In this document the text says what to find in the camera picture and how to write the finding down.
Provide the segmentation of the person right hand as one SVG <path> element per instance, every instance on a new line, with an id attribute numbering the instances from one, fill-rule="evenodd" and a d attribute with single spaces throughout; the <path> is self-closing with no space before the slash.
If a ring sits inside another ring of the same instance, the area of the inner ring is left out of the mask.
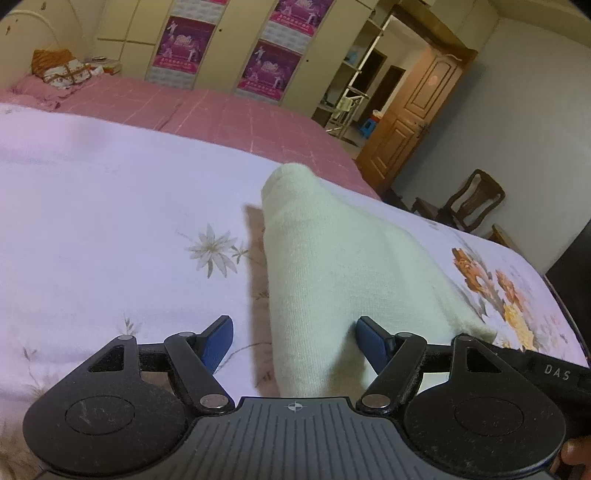
<path id="1" fill-rule="evenodd" d="M 561 450 L 561 460 L 570 466 L 584 467 L 581 480 L 591 479 L 591 437 L 570 439 Z"/>

